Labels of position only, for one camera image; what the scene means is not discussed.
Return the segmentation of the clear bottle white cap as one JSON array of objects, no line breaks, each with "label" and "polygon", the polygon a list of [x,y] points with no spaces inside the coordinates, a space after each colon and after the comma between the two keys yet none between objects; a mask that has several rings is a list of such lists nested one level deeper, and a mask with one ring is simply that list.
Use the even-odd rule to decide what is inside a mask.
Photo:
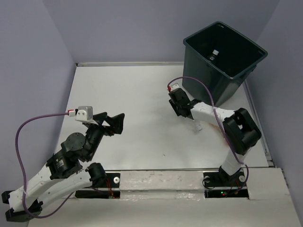
[{"label": "clear bottle white cap", "polygon": [[218,50],[213,50],[212,53],[207,56],[207,60],[210,62],[215,62],[217,60],[218,54]]}]

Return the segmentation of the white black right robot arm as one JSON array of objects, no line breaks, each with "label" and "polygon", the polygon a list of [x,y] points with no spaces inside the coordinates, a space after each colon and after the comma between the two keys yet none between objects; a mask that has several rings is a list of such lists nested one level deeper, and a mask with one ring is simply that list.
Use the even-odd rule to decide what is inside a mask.
[{"label": "white black right robot arm", "polygon": [[197,99],[190,100],[178,84],[170,86],[168,91],[169,103],[177,116],[218,126],[230,146],[223,164],[208,177],[207,183],[211,187],[225,187],[238,180],[245,157],[261,139],[261,132],[248,110],[226,110]]}]

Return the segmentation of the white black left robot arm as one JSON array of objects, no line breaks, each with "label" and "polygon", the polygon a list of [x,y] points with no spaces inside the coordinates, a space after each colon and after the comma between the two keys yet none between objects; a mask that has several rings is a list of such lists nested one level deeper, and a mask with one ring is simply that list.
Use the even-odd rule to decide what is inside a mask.
[{"label": "white black left robot arm", "polygon": [[63,196],[70,197],[81,188],[89,187],[97,192],[101,188],[108,189],[110,198],[117,196],[113,189],[120,186],[120,174],[106,172],[100,163],[93,163],[92,159],[104,136],[122,134],[125,114],[114,117],[106,112],[93,114],[91,106],[80,106],[62,115],[73,117],[87,127],[87,131],[85,134],[75,132],[69,135],[61,143],[61,149],[30,180],[26,177],[18,147],[21,130],[17,130],[15,149],[23,174],[23,185],[1,195],[2,202],[9,205],[5,213],[8,222],[43,218],[41,212],[49,204]]}]

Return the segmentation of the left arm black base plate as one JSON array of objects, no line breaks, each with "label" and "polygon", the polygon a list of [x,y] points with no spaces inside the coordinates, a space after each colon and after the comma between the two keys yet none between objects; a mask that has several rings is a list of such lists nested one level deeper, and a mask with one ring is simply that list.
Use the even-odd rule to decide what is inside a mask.
[{"label": "left arm black base plate", "polygon": [[107,180],[100,187],[91,186],[77,190],[74,197],[77,199],[119,199],[120,172],[107,172]]}]

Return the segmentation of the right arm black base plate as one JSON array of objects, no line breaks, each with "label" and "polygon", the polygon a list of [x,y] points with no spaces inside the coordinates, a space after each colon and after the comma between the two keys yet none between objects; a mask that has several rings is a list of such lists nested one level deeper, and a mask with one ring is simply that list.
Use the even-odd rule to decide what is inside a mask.
[{"label": "right arm black base plate", "polygon": [[249,198],[246,184],[246,177],[243,171],[239,171],[235,177],[228,181],[223,181],[219,177],[219,172],[204,172],[202,185],[205,189],[206,199],[221,198]]}]

